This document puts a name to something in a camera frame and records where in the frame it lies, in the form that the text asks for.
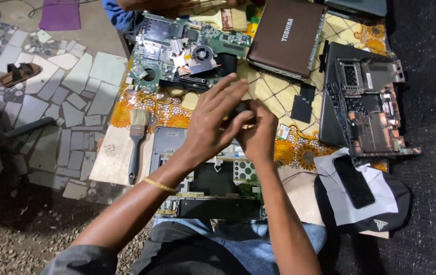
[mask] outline person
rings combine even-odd
[[[102,6],[109,16],[111,24],[118,30],[135,35],[143,21],[144,10],[158,12],[177,7],[189,0],[102,0]],[[232,6],[237,0],[227,0]]]
[[[139,182],[105,209],[42,274],[114,274],[117,254],[171,194],[165,189],[177,187],[197,165],[228,147],[233,138],[256,167],[267,224],[260,221],[223,227],[218,224],[221,235],[235,234],[232,240],[215,234],[209,221],[156,219],[131,272],[145,275],[321,273],[315,252],[324,244],[322,230],[325,229],[314,226],[307,233],[305,228],[313,225],[303,227],[274,162],[278,118],[261,101],[248,100],[248,110],[240,112],[222,129],[223,118],[248,90],[245,79],[230,85],[235,78],[235,73],[224,77],[199,97],[184,144],[148,176],[150,180]],[[254,126],[242,129],[252,118],[255,118]],[[245,238],[247,232],[254,232],[255,237]]]

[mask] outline green circuit board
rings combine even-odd
[[[202,22],[174,21],[147,12],[143,15],[126,79],[136,91],[153,93],[162,83],[206,91],[221,79],[218,54],[244,57],[252,42],[249,35],[222,32]]]

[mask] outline brown laptop lid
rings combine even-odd
[[[309,78],[308,63],[325,9],[306,0],[268,1],[248,59]]]

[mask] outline black carpet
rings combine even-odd
[[[408,79],[400,95],[403,132],[423,150],[391,166],[412,191],[411,217],[390,240],[329,236],[319,255],[325,274],[436,274],[436,0],[390,5],[390,45]]]

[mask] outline paintbrush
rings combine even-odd
[[[223,31],[247,31],[247,16],[245,12],[234,8],[221,9],[220,12],[211,16],[193,16],[190,20],[214,23]]]
[[[128,180],[130,185],[135,185],[136,176],[138,175],[138,160],[140,158],[138,151],[140,149],[140,141],[143,139],[150,112],[146,109],[131,109],[130,110],[131,126],[129,128],[129,137],[133,140],[133,152],[129,160]]]

